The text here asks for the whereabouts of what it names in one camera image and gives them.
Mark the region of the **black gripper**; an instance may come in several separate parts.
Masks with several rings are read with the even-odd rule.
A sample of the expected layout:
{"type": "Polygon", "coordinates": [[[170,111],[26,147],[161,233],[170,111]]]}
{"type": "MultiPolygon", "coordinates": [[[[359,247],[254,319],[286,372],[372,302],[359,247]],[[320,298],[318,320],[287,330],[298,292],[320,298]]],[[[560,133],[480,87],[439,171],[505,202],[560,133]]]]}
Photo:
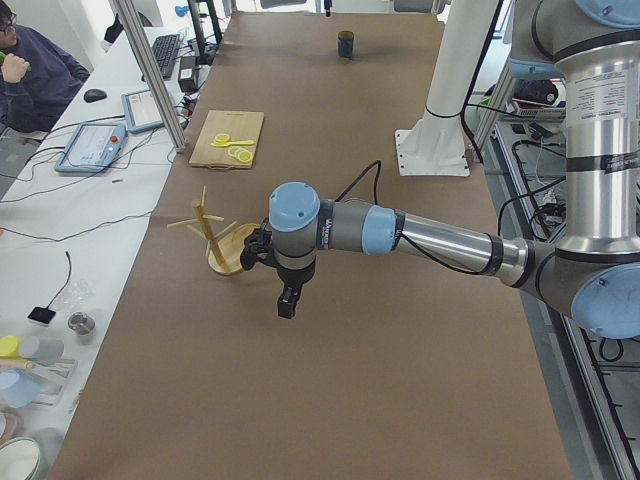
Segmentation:
{"type": "Polygon", "coordinates": [[[278,266],[276,271],[283,282],[283,290],[277,302],[278,315],[282,318],[294,318],[303,285],[313,278],[315,266],[308,265],[302,269],[278,266]]]}

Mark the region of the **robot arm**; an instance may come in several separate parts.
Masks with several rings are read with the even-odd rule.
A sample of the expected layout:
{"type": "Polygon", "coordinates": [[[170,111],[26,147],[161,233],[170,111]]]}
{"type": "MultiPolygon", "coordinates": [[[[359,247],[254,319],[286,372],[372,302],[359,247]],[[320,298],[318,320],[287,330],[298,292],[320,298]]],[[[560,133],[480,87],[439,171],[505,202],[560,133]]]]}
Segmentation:
{"type": "Polygon", "coordinates": [[[478,233],[398,210],[322,200],[289,182],[269,200],[268,247],[295,313],[320,250],[422,254],[499,278],[580,327],[611,339],[639,333],[639,5],[520,1],[512,55],[550,61],[566,80],[566,220],[556,243],[478,233]]]}

